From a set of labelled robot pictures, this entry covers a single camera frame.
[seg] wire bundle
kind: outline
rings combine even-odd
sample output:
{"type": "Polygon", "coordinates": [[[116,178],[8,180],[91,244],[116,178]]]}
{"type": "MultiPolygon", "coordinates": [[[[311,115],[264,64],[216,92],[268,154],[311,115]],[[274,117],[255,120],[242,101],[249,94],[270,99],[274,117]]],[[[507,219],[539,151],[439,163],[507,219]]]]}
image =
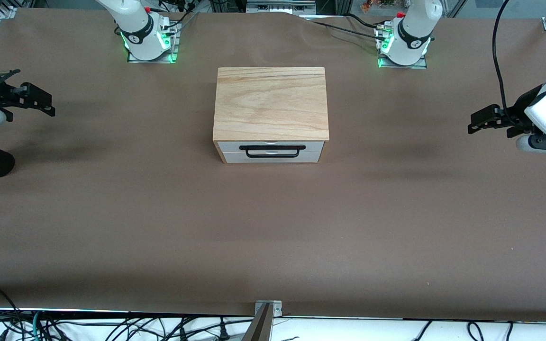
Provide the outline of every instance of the wire bundle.
{"type": "Polygon", "coordinates": [[[155,315],[149,318],[124,319],[121,323],[116,322],[96,322],[96,323],[84,323],[67,320],[57,320],[48,315],[45,311],[21,311],[9,298],[9,296],[0,289],[0,295],[2,295],[13,309],[12,311],[0,311],[0,322],[4,324],[6,330],[0,336],[0,341],[4,341],[9,333],[19,334],[21,337],[18,341],[74,341],[70,339],[67,333],[64,332],[65,324],[77,325],[77,326],[102,326],[102,327],[114,327],[108,334],[104,341],[129,341],[134,335],[145,332],[155,337],[157,341],[169,341],[170,339],[179,337],[180,341],[187,341],[190,337],[193,337],[201,332],[208,332],[214,335],[218,341],[225,341],[229,339],[229,335],[226,332],[226,325],[236,323],[248,323],[252,319],[235,320],[225,322],[223,318],[220,318],[220,323],[213,324],[204,328],[196,330],[185,331],[184,327],[191,321],[197,320],[199,317],[187,317],[182,318],[180,323],[173,328],[171,332],[166,332],[162,319],[169,318],[169,315],[155,315]],[[147,326],[154,322],[159,322],[163,332],[155,331],[147,326]],[[216,335],[210,330],[220,328],[220,335],[216,335]]]}

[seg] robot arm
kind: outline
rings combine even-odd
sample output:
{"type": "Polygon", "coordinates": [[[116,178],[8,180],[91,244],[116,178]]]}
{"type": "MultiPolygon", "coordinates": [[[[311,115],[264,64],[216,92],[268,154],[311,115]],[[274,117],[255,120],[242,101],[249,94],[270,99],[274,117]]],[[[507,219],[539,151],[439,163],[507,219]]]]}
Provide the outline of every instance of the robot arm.
{"type": "Polygon", "coordinates": [[[472,114],[468,133],[505,127],[508,138],[526,134],[517,140],[518,149],[546,153],[546,83],[524,93],[507,112],[492,104],[472,114]]]}
{"type": "Polygon", "coordinates": [[[139,0],[96,0],[111,13],[130,53],[139,60],[158,58],[171,48],[168,17],[145,9],[139,0]]]}
{"type": "Polygon", "coordinates": [[[415,0],[405,17],[386,22],[391,35],[381,53],[398,65],[413,65],[427,53],[433,28],[444,9],[439,0],[415,0]]]}

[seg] wood grain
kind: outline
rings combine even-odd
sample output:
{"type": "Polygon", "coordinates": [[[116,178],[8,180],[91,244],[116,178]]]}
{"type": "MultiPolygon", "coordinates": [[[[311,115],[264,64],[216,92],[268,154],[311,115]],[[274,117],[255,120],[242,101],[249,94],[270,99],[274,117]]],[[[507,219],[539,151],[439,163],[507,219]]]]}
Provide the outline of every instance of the wood grain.
{"type": "Polygon", "coordinates": [[[329,141],[324,68],[219,68],[212,138],[329,141]]]}

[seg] brown table surface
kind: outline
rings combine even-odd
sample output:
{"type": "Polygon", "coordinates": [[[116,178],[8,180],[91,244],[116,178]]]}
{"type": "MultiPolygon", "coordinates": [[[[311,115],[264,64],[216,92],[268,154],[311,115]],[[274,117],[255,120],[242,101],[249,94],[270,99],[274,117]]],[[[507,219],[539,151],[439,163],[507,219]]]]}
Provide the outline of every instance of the brown table surface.
{"type": "MultiPolygon", "coordinates": [[[[466,133],[499,102],[492,26],[441,20],[429,68],[407,71],[284,13],[200,14],[177,64],[137,65],[106,11],[20,9],[0,69],[58,112],[0,126],[18,164],[0,179],[0,287],[39,308],[546,320],[546,155],[466,133]],[[217,68],[252,66],[326,68],[322,164],[222,164],[217,68]]],[[[546,80],[546,33],[503,21],[498,47],[512,104],[546,80]]]]}

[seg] cable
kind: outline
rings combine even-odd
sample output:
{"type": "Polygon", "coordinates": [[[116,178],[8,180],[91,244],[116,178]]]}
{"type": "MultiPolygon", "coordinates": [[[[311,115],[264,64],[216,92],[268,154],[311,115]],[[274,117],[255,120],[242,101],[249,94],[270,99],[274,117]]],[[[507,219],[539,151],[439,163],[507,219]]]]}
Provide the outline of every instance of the cable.
{"type": "Polygon", "coordinates": [[[104,339],[104,341],[109,341],[109,339],[111,338],[111,336],[113,335],[113,333],[115,332],[115,330],[117,330],[117,328],[121,328],[121,326],[123,326],[124,324],[127,325],[128,321],[130,319],[125,319],[124,322],[121,322],[117,327],[115,327],[108,335],[107,335],[107,338],[104,339]]]}
{"type": "Polygon", "coordinates": [[[509,330],[507,330],[507,338],[505,339],[505,341],[509,341],[509,337],[511,337],[511,332],[513,331],[513,321],[508,321],[509,322],[509,330]]]}
{"type": "Polygon", "coordinates": [[[227,341],[230,339],[229,333],[227,332],[227,328],[225,326],[225,319],[222,317],[220,318],[220,336],[219,341],[227,341]]]}
{"type": "Polygon", "coordinates": [[[165,10],[168,11],[168,13],[170,12],[170,9],[167,8],[167,5],[166,5],[163,1],[160,1],[160,2],[159,2],[159,6],[163,6],[163,7],[165,8],[165,10]]]}
{"type": "Polygon", "coordinates": [[[0,289],[0,294],[6,299],[6,301],[8,302],[8,304],[11,306],[11,308],[14,310],[14,313],[15,313],[15,316],[16,318],[18,319],[18,324],[21,326],[21,329],[22,329],[22,319],[20,318],[20,310],[18,309],[18,307],[14,304],[14,302],[11,300],[11,298],[6,294],[4,293],[3,290],[0,289]]]}
{"type": "Polygon", "coordinates": [[[4,332],[1,333],[0,335],[0,341],[6,341],[6,338],[7,338],[7,334],[9,333],[9,330],[4,330],[4,332]]]}
{"type": "Polygon", "coordinates": [[[35,341],[39,341],[39,335],[37,334],[37,316],[39,316],[39,311],[33,316],[33,338],[35,338],[35,341]]]}
{"type": "Polygon", "coordinates": [[[483,341],[482,330],[479,329],[477,323],[469,322],[468,324],[466,324],[466,331],[469,333],[469,336],[471,337],[471,339],[473,339],[473,341],[483,341]],[[471,326],[475,326],[475,328],[477,329],[477,332],[479,333],[479,340],[476,339],[475,336],[471,333],[471,326]]]}
{"type": "Polygon", "coordinates": [[[164,26],[163,29],[164,29],[164,30],[167,30],[167,29],[169,29],[169,28],[171,28],[171,27],[174,27],[174,26],[180,24],[180,23],[182,22],[182,20],[184,20],[184,17],[186,17],[189,13],[191,13],[191,11],[186,11],[186,12],[184,13],[184,15],[182,15],[182,17],[181,17],[179,20],[177,20],[176,22],[174,22],[174,23],[171,24],[171,25],[164,26]]]}
{"type": "Polygon", "coordinates": [[[175,333],[177,330],[179,330],[180,328],[184,327],[185,324],[187,324],[187,323],[189,323],[189,322],[191,322],[191,321],[193,321],[193,320],[195,320],[195,319],[197,319],[197,317],[189,317],[189,318],[186,319],[186,320],[185,320],[184,317],[183,317],[183,318],[180,320],[180,323],[177,324],[177,326],[174,327],[174,329],[173,329],[168,335],[166,335],[166,336],[164,336],[164,337],[162,338],[162,341],[168,341],[169,339],[172,339],[172,338],[174,338],[174,337],[180,336],[180,335],[174,335],[174,333],[175,333]]]}
{"type": "Polygon", "coordinates": [[[374,24],[368,24],[368,22],[365,22],[363,21],[361,18],[359,18],[357,15],[355,14],[352,14],[352,13],[346,13],[346,14],[343,14],[343,17],[351,17],[355,20],[357,20],[360,24],[366,26],[366,27],[369,27],[369,28],[376,28],[377,25],[380,25],[380,24],[384,24],[385,21],[389,21],[389,20],[383,20],[381,22],[376,22],[374,24]]]}
{"type": "Polygon", "coordinates": [[[513,122],[513,118],[511,118],[511,114],[507,110],[507,99],[505,98],[505,84],[502,80],[501,68],[499,67],[498,57],[496,56],[496,34],[498,32],[499,22],[501,21],[502,13],[505,10],[505,7],[509,3],[509,1],[510,0],[505,0],[502,3],[499,9],[499,13],[496,15],[496,21],[494,22],[494,30],[492,31],[492,59],[494,60],[494,69],[496,70],[496,76],[499,79],[500,99],[502,101],[502,108],[504,110],[505,115],[507,115],[507,117],[509,118],[509,122],[511,122],[511,124],[514,127],[519,129],[520,127],[513,122]]]}
{"type": "Polygon", "coordinates": [[[135,330],[132,330],[132,332],[128,333],[128,336],[127,336],[127,339],[131,339],[135,334],[139,333],[139,332],[147,332],[151,335],[156,335],[157,337],[164,337],[165,335],[165,328],[164,328],[164,334],[163,335],[160,335],[158,334],[157,332],[154,332],[154,331],[151,331],[151,330],[148,330],[148,329],[145,329],[145,326],[147,324],[150,324],[151,322],[155,321],[155,320],[159,320],[160,323],[161,323],[161,326],[163,328],[163,322],[161,322],[161,317],[154,317],[150,320],[148,320],[147,322],[145,322],[144,324],[142,324],[141,326],[137,326],[137,328],[135,330]]]}
{"type": "Polygon", "coordinates": [[[353,34],[355,34],[355,35],[371,37],[372,39],[376,39],[376,40],[385,40],[385,38],[383,38],[383,37],[377,37],[377,36],[367,35],[366,33],[361,33],[361,32],[357,32],[357,31],[352,31],[352,30],[348,30],[348,29],[346,29],[346,28],[342,28],[342,27],[338,27],[338,26],[334,26],[334,25],[330,25],[330,24],[324,24],[323,22],[317,22],[317,21],[312,21],[312,22],[313,22],[314,24],[318,24],[318,25],[322,25],[322,26],[326,26],[326,27],[331,27],[331,28],[336,28],[337,30],[341,30],[341,31],[353,33],[353,34]]]}
{"type": "Polygon", "coordinates": [[[199,13],[193,14],[193,17],[190,17],[189,20],[188,20],[187,22],[185,22],[184,25],[182,25],[182,27],[180,27],[180,28],[178,29],[178,31],[176,31],[176,33],[178,33],[178,32],[180,32],[180,31],[184,30],[184,28],[187,27],[187,25],[189,25],[189,22],[191,22],[191,20],[193,20],[193,18],[197,17],[197,14],[199,14],[199,13]]]}
{"type": "Polygon", "coordinates": [[[427,328],[429,328],[429,326],[433,323],[433,321],[429,321],[427,322],[427,324],[425,324],[425,326],[423,327],[422,330],[420,330],[420,334],[418,335],[418,337],[416,337],[416,339],[414,339],[414,341],[420,341],[420,339],[422,339],[423,335],[425,335],[425,332],[427,331],[427,328]]]}
{"type": "MultiPolygon", "coordinates": [[[[247,322],[252,322],[252,320],[237,320],[237,321],[230,321],[230,322],[225,322],[226,325],[229,325],[229,324],[236,324],[236,323],[247,323],[247,322]]],[[[206,327],[206,328],[201,328],[201,329],[198,329],[198,330],[193,330],[193,331],[190,331],[190,332],[187,332],[187,337],[193,337],[194,335],[197,335],[199,334],[200,332],[205,332],[207,330],[210,330],[212,328],[216,328],[220,326],[220,324],[215,324],[213,326],[209,326],[209,327],[206,327]]]]}

